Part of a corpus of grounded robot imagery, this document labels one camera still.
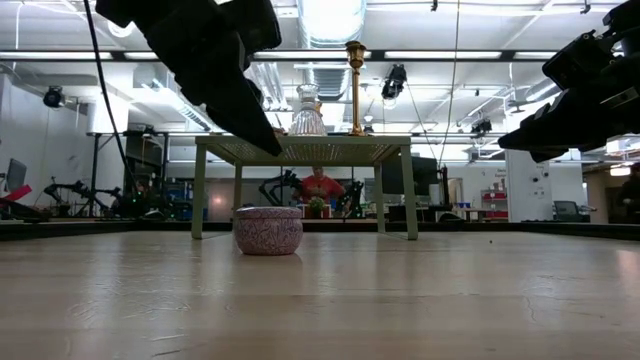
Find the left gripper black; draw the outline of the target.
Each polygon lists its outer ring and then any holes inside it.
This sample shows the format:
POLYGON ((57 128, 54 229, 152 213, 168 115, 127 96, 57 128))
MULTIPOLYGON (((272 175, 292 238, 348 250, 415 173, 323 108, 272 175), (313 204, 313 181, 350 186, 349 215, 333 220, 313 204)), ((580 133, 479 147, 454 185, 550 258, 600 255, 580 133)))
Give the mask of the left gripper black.
POLYGON ((96 0, 96 11, 119 26, 135 24, 184 97, 205 103, 218 127, 270 155, 282 152, 263 92, 242 73, 239 34, 214 0, 96 0))

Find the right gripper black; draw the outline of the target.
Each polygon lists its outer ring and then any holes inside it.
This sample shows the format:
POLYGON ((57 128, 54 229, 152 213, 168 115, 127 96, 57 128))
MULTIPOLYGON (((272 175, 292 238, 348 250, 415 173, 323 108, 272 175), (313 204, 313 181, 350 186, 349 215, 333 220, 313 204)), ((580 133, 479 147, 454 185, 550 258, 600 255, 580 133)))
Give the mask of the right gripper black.
POLYGON ((594 79, 570 88, 527 116, 498 144, 510 150, 530 151, 541 163, 566 150, 602 146, 609 138, 640 133, 640 54, 616 58, 594 79))

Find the clear glass candlestick holder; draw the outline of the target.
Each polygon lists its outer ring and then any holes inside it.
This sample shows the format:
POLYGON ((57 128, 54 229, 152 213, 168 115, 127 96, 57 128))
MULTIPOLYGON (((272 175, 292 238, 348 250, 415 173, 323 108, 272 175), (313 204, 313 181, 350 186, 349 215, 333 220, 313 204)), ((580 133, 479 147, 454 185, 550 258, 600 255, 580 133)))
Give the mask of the clear glass candlestick holder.
POLYGON ((296 89, 300 107, 295 113, 288 134, 291 136, 326 136, 327 131, 320 113, 321 103, 317 99, 319 87, 302 84, 296 89))

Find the purple patterned candle tin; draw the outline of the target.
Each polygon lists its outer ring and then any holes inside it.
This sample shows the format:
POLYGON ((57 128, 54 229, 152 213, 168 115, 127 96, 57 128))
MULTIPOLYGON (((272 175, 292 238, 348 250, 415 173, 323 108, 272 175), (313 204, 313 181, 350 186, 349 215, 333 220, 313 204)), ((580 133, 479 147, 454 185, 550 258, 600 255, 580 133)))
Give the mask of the purple patterned candle tin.
POLYGON ((235 212, 233 238, 245 255, 291 255, 303 236, 302 211, 293 207, 244 207, 235 212))

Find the white pillar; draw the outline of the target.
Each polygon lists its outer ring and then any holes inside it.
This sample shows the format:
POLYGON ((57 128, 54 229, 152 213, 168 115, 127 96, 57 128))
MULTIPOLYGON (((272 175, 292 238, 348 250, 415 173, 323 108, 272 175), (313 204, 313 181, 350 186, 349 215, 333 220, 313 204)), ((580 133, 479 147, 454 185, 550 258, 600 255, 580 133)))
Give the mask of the white pillar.
POLYGON ((536 163, 525 151, 506 150, 505 153, 509 221, 552 220, 549 163, 536 163))

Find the grey office chair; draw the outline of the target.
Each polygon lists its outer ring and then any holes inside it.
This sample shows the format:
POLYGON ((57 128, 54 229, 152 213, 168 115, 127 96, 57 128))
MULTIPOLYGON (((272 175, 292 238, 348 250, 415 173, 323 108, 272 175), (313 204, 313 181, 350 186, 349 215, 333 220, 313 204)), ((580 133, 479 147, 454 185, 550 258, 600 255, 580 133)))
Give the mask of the grey office chair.
POLYGON ((590 208, 579 206, 574 201, 555 201, 553 204, 554 220, 569 223, 588 223, 590 208))

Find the light green mesh shelf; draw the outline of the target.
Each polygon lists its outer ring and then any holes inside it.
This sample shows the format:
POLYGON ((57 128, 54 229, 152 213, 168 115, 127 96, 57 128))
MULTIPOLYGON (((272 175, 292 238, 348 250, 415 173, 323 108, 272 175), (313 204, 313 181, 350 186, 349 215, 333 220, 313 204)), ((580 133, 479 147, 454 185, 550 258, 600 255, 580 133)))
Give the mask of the light green mesh shelf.
POLYGON ((205 178, 207 155, 219 157, 235 168, 232 208, 241 205, 241 177, 243 168, 249 167, 371 167, 376 181, 377 229, 384 233, 382 163, 398 155, 401 158, 403 191, 405 196, 407 239, 418 239, 416 194, 413 185, 411 138, 408 136, 280 136, 282 152, 271 155, 248 142, 224 135, 206 135, 195 138, 196 159, 193 186, 193 215, 191 235, 203 238, 203 209, 205 205, 205 178))

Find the red storage shelf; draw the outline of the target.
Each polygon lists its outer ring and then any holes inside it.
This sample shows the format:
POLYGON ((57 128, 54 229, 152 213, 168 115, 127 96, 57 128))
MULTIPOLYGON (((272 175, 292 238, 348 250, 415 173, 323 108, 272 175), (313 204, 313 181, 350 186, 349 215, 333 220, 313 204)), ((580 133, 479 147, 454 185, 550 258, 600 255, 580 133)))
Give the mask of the red storage shelf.
POLYGON ((482 190, 481 205, 486 210, 484 217, 490 220, 508 219, 506 190, 482 190))

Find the tall gold candlestick holder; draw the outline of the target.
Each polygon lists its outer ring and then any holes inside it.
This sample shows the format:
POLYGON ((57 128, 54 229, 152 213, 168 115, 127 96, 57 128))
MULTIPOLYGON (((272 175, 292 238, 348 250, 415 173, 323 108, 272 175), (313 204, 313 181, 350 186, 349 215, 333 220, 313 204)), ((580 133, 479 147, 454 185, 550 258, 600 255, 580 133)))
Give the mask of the tall gold candlestick holder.
POLYGON ((348 63, 351 67, 352 85, 352 129, 350 136, 365 136, 360 122, 359 111, 359 77, 360 69, 364 65, 366 47, 359 41, 349 41, 345 44, 348 63))

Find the person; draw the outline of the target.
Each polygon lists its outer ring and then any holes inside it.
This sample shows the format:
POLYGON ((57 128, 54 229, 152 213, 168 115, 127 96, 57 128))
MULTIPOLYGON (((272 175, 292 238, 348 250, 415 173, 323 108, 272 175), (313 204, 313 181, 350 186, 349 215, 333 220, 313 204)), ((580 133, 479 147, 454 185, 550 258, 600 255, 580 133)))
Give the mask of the person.
POLYGON ((301 180, 301 184, 294 190, 293 198, 305 205, 304 217, 307 219, 330 219, 332 216, 331 201, 337 200, 345 193, 344 187, 333 178, 324 174, 322 166, 314 166, 312 174, 301 180), (308 210, 309 199, 317 196, 325 201, 324 216, 312 218, 308 210))

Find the large black monitor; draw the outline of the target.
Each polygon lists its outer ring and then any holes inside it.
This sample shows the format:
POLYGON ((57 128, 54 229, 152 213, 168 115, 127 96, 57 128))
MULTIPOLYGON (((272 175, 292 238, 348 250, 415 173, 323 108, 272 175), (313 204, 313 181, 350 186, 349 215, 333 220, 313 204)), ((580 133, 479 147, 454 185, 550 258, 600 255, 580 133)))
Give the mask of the large black monitor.
MULTIPOLYGON (((418 196, 428 196, 429 187, 439 184, 437 160, 415 156, 412 156, 411 160, 414 192, 418 196)), ((386 159, 382 163, 381 170, 383 193, 403 195, 404 182, 401 157, 393 156, 386 159)))

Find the black computer monitor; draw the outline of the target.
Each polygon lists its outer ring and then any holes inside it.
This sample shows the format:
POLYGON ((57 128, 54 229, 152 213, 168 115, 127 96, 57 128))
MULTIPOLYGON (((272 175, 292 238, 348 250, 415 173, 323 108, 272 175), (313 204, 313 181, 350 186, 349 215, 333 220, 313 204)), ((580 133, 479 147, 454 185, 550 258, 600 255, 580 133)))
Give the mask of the black computer monitor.
POLYGON ((6 190, 12 193, 24 185, 26 178, 27 166, 11 158, 9 162, 8 171, 6 174, 6 190))

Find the silver ceiling duct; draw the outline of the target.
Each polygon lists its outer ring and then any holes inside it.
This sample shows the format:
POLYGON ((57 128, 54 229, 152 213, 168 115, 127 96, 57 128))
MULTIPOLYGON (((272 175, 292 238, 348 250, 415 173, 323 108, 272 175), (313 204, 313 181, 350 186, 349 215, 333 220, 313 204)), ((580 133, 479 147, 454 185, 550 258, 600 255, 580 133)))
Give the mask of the silver ceiling duct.
POLYGON ((367 0, 296 0, 303 48, 342 48, 359 41, 367 0))

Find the black overhead frame bar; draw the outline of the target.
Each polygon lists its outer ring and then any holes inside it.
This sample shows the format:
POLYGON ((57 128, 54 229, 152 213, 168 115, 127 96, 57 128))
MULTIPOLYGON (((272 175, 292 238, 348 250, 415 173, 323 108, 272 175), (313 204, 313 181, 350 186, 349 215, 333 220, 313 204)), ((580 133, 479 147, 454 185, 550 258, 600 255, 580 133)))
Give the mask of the black overhead frame bar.
MULTIPOLYGON (((544 62, 555 51, 542 50, 366 50, 365 61, 373 62, 544 62)), ((159 62, 150 51, 101 51, 102 60, 111 62, 159 62)), ((269 50, 250 58, 259 62, 338 62, 346 61, 345 50, 269 50)), ((92 51, 0 50, 0 61, 89 62, 92 51)))

